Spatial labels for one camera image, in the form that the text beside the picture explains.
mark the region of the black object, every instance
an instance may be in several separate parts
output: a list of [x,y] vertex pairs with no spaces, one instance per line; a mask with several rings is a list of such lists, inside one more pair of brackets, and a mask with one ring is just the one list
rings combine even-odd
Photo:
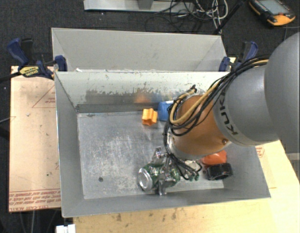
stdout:
[[222,163],[210,166],[206,170],[207,178],[211,181],[222,180],[233,175],[230,163]]
[[223,19],[223,21],[221,22],[221,24],[218,26],[218,28],[212,33],[212,34],[218,34],[222,28],[224,27],[224,25],[226,25],[226,23],[228,22],[228,20],[231,19],[231,17],[235,14],[235,12],[244,4],[244,2],[246,2],[247,0],[238,0],[236,2],[236,4],[233,6],[233,8],[231,9],[231,11],[228,13],[228,15]]

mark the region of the kuka logo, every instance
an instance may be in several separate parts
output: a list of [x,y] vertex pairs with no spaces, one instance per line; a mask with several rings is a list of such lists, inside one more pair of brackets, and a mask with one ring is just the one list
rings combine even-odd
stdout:
[[221,112],[221,116],[222,117],[225,117],[225,121],[224,121],[224,124],[226,126],[226,128],[231,131],[232,135],[236,135],[238,134],[237,131],[234,130],[234,127],[233,125],[230,123],[230,120],[229,120],[229,116],[228,114],[226,113],[226,107],[224,106],[224,101],[225,101],[225,95],[226,95],[226,91],[225,89],[222,91],[222,93],[220,94],[220,96],[222,96],[222,98],[219,100],[219,103],[220,103],[220,112]]

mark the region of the blue clamp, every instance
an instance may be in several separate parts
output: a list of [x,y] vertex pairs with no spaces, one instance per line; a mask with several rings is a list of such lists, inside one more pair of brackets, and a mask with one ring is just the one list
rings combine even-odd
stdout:
[[16,38],[10,41],[7,45],[7,51],[13,56],[14,59],[20,61],[21,66],[25,66],[29,63],[29,59],[25,56],[23,50],[20,47],[20,39]]
[[235,67],[238,67],[241,63],[245,62],[246,60],[249,60],[249,59],[255,57],[257,52],[258,52],[258,45],[255,42],[245,41],[243,43],[243,51],[238,59],[238,62],[235,65]]
[[66,59],[62,55],[56,56],[54,60],[59,67],[58,71],[63,71],[63,72],[68,71],[68,65]]
[[219,66],[219,72],[225,72],[228,69],[228,65],[230,64],[231,59],[228,57],[224,57]]
[[62,55],[56,56],[53,61],[45,64],[38,60],[35,65],[28,65],[29,59],[21,49],[19,38],[10,41],[7,45],[7,50],[15,59],[20,61],[18,72],[24,77],[53,79],[53,72],[47,68],[47,65],[49,64],[58,64],[58,71],[68,71],[66,59]]

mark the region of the blue object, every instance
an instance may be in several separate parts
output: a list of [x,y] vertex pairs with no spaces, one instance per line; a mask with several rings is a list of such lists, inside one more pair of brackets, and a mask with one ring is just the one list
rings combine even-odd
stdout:
[[168,119],[168,107],[173,104],[174,101],[163,101],[158,106],[158,118],[160,121],[167,121]]
[[21,66],[25,66],[29,63],[29,59],[25,56],[19,42],[19,38],[10,41],[7,45],[7,51],[12,55],[13,58],[20,61]]
[[253,42],[253,41],[244,42],[243,43],[243,51],[242,51],[241,56],[239,57],[239,61],[235,67],[238,67],[241,63],[245,62],[246,60],[249,60],[249,59],[255,57],[257,52],[258,52],[258,45],[255,42]]
[[68,71],[68,65],[67,65],[66,59],[62,55],[56,56],[54,58],[54,60],[58,64],[58,67],[59,67],[58,71],[63,71],[63,72]]
[[[46,79],[53,79],[52,78],[52,75],[53,75],[53,72],[51,70],[49,70],[48,68],[45,68],[43,66],[43,63],[38,60],[36,62],[36,65],[38,66],[38,73],[37,74],[33,74],[33,75],[30,75],[29,77],[27,78],[32,78],[32,77],[42,77],[42,78],[46,78]],[[23,69],[25,66],[19,66],[18,67],[18,71],[20,71],[21,69]]]
[[224,57],[219,66],[219,72],[225,72],[227,70],[227,67],[228,67],[230,61],[231,61],[230,58]]

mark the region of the dust stain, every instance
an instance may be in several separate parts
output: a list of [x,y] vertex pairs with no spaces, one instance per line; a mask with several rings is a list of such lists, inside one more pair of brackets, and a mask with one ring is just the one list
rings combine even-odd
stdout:
[[176,220],[176,218],[177,218],[176,213],[177,213],[177,208],[175,208],[175,212],[174,212],[174,213],[172,214],[172,216],[171,216],[171,219],[172,219],[172,220]]
[[119,222],[122,221],[122,216],[120,213],[116,216],[116,221],[119,221]]

